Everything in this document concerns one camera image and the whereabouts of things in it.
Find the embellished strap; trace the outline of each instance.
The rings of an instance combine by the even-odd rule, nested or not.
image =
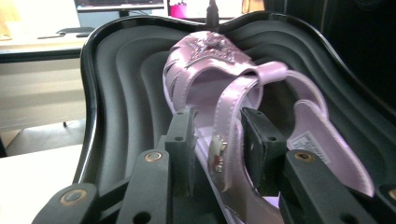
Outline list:
[[[170,107],[177,111],[186,107],[189,89],[198,76],[216,72],[231,82],[255,70],[250,58],[223,35],[207,31],[193,33],[171,48],[163,70],[165,95],[172,102]]]

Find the lavender sandal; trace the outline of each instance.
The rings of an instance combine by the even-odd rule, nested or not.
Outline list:
[[[374,194],[370,176],[330,123],[325,100],[309,78],[280,62],[255,65],[223,35],[197,32],[171,48],[163,70],[164,93],[173,113],[185,107],[198,111],[195,154],[229,221],[281,220],[278,209],[256,192],[247,175],[240,110],[257,109],[263,86],[282,80],[299,98],[288,149],[316,153],[344,185]]]

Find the pink object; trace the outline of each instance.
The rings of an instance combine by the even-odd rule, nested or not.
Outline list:
[[[186,18],[186,9],[187,9],[186,5],[171,6],[171,17],[180,18],[180,19]]]

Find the desk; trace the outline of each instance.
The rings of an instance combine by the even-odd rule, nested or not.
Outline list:
[[[0,41],[0,132],[85,118],[86,38]]]
[[[0,224],[32,223],[48,200],[72,184],[81,145],[0,159]]]

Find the sandal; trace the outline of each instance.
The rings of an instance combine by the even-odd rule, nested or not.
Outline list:
[[[186,107],[198,111],[195,154],[228,219],[232,214],[253,223],[281,218],[246,172],[240,113],[242,107],[257,109],[263,86],[278,81],[286,81],[298,97],[288,149],[317,154],[344,185],[372,196],[371,177],[330,123],[324,97],[308,77],[281,62],[255,65],[225,36],[202,31],[171,48],[163,70],[164,94],[173,113]]]

